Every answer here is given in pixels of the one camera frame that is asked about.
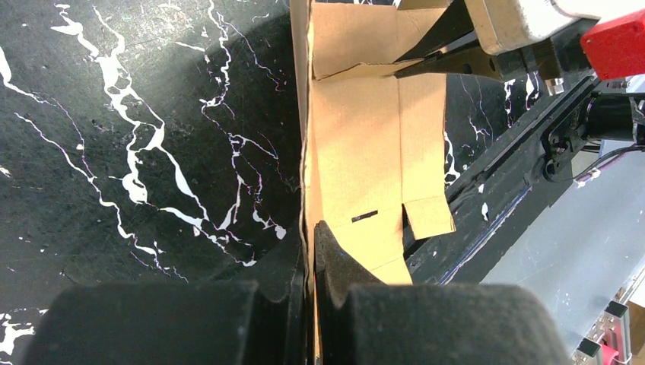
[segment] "cardboard box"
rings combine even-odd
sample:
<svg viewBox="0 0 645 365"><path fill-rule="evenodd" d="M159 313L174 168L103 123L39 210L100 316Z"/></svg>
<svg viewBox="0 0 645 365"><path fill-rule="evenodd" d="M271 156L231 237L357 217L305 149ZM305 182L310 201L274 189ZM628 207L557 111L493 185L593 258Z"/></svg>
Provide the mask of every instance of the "cardboard box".
<svg viewBox="0 0 645 365"><path fill-rule="evenodd" d="M415 3L434 8L291 2L309 263L325 220L387 284L411 284L404 209L416 239L454 231L443 184L446 75L392 76L418 62L394 63L446 6Z"/></svg>

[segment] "table surface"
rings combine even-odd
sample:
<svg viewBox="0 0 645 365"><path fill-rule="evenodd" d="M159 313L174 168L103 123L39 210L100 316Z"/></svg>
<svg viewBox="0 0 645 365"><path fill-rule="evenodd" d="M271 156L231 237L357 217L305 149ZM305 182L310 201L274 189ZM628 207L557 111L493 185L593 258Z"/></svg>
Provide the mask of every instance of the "table surface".
<svg viewBox="0 0 645 365"><path fill-rule="evenodd" d="M0 7L0 363L74 283L230 278L297 219L287 0ZM446 184L540 95L450 75Z"/></svg>

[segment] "cardboard sheet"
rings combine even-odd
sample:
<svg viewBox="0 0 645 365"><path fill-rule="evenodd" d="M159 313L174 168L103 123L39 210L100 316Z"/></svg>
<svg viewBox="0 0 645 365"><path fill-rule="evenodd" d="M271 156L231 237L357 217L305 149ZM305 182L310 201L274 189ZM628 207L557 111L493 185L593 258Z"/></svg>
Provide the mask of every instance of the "cardboard sheet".
<svg viewBox="0 0 645 365"><path fill-rule="evenodd" d="M294 42L301 43L294 50L300 52L300 117L306 118L309 257L313 228L324 219L343 249L379 279L410 284L402 256L404 207L417 239L454 230L443 190L446 77L397 80L392 73L406 65L392 62L443 9L294 0L291 11L292 18L308 16L306 26L296 19L292 27ZM295 33L303 28L306 35Z"/></svg>

